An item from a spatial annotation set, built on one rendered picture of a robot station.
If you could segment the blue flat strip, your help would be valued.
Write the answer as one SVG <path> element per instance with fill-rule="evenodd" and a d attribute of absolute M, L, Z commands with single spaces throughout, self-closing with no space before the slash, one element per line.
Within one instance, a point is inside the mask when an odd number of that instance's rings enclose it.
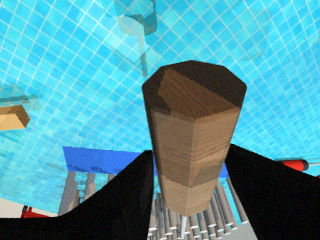
<path fill-rule="evenodd" d="M 111 173 L 117 175 L 140 155 L 136 152 L 99 151 L 99 149 L 80 147 L 63 147 L 63 151 L 68 171 L 108 173 L 108 175 Z M 229 177 L 224 163 L 219 179 L 221 177 Z"/>

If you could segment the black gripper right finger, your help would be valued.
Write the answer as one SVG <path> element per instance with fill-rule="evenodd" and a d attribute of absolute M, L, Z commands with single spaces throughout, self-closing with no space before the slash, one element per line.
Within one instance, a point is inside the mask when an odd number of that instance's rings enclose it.
<path fill-rule="evenodd" d="M 320 240 L 320 177 L 235 144 L 224 165 L 257 240 Z"/>

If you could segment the tan wooden bar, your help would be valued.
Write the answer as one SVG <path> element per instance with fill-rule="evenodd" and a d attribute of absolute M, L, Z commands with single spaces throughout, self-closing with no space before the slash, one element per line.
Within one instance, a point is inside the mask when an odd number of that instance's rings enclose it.
<path fill-rule="evenodd" d="M 24 105 L 0 107 L 0 131 L 3 129 L 25 129 L 31 117 L 28 116 Z"/>

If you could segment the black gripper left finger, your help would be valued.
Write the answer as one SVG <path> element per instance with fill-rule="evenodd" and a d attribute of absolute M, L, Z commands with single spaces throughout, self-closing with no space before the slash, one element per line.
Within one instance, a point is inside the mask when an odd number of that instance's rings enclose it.
<path fill-rule="evenodd" d="M 145 149 L 64 215 L 0 217 L 0 240 L 148 240 L 153 188 L 153 152 Z"/>

